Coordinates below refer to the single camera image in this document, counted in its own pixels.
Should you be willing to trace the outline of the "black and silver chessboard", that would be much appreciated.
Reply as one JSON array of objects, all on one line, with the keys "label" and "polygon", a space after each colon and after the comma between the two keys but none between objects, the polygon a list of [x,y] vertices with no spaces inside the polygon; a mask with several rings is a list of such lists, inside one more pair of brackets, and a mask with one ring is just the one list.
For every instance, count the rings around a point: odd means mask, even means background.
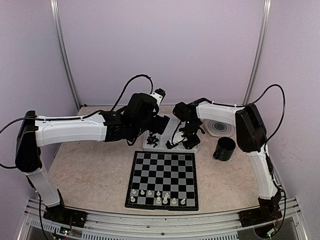
[{"label": "black and silver chessboard", "polygon": [[[163,204],[169,193],[167,204]],[[124,206],[130,209],[191,211],[199,210],[195,154],[189,152],[136,151],[134,153]],[[161,204],[156,203],[161,197]]]}]

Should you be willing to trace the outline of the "white chess knight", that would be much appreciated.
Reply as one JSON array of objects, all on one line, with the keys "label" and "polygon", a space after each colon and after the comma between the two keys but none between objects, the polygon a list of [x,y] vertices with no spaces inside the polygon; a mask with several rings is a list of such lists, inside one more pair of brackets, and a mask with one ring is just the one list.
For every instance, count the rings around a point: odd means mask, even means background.
[{"label": "white chess knight", "polygon": [[186,204],[186,199],[183,198],[183,199],[180,201],[180,204],[181,204],[181,205],[185,205],[185,204]]}]

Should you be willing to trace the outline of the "white chess rook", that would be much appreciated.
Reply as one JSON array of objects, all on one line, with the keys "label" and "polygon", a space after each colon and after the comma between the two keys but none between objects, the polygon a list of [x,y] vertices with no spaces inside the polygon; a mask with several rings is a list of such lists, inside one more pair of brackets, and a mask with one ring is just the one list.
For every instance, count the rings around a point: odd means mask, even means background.
[{"label": "white chess rook", "polygon": [[167,198],[167,197],[164,197],[163,200],[162,200],[162,203],[163,203],[163,204],[167,204],[167,203],[168,203],[168,198]]}]

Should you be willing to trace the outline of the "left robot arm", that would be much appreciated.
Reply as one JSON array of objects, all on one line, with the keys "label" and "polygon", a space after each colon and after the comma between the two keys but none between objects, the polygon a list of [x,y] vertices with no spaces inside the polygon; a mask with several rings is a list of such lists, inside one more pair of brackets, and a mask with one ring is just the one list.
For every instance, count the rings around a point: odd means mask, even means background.
[{"label": "left robot arm", "polygon": [[68,142],[120,140],[132,146],[146,131],[161,135],[170,120],[158,114],[165,95],[161,88],[150,94],[135,93],[118,110],[98,110],[82,116],[37,117],[33,110],[25,114],[16,141],[15,165],[27,176],[57,221],[66,222],[70,211],[42,165],[40,148]]}]

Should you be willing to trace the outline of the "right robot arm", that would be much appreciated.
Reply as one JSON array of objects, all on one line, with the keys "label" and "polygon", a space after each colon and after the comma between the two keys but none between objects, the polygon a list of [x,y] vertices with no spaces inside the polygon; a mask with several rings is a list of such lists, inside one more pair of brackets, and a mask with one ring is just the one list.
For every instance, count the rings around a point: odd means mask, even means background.
[{"label": "right robot arm", "polygon": [[240,215],[247,218],[255,216],[260,222],[282,216],[279,206],[281,188],[274,179],[274,168],[268,152],[267,130],[255,104],[226,106],[201,98],[189,104],[177,103],[172,112],[184,123],[184,127],[172,137],[173,144],[182,143],[188,150],[200,144],[197,132],[202,130],[203,120],[233,125],[237,146],[246,153],[251,162],[259,192],[259,207],[241,211]]}]

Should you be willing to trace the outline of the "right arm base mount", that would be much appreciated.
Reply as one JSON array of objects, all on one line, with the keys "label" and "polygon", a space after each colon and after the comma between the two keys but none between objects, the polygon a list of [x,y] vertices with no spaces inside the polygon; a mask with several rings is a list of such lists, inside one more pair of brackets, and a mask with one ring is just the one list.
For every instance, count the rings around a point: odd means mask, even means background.
[{"label": "right arm base mount", "polygon": [[276,218],[281,218],[283,215],[280,210],[273,212],[262,211],[259,208],[243,210],[238,213],[241,226],[249,227],[262,223],[274,221]]}]

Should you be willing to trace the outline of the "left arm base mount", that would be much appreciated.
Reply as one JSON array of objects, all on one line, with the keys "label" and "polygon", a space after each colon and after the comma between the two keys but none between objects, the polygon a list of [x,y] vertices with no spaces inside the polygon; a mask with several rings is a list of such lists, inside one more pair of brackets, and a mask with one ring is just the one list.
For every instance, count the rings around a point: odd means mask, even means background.
[{"label": "left arm base mount", "polygon": [[58,209],[58,208],[46,208],[43,217],[46,220],[50,220],[52,222],[60,223],[63,225],[68,225],[71,227],[84,228],[87,213],[81,210],[75,209]]}]

